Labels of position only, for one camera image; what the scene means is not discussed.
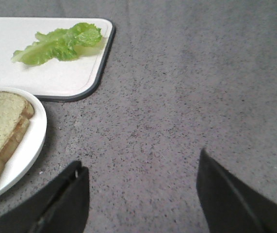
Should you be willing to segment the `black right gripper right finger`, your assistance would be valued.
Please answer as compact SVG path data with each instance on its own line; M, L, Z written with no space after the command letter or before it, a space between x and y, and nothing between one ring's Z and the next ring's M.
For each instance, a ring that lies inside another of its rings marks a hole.
M239 180L205 149L196 189L211 233L277 233L277 204Z

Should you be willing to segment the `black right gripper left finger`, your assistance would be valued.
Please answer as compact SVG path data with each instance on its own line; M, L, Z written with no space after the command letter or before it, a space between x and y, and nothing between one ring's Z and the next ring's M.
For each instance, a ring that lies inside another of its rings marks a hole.
M89 202L89 170L74 161L38 193L0 216L0 233L82 233Z

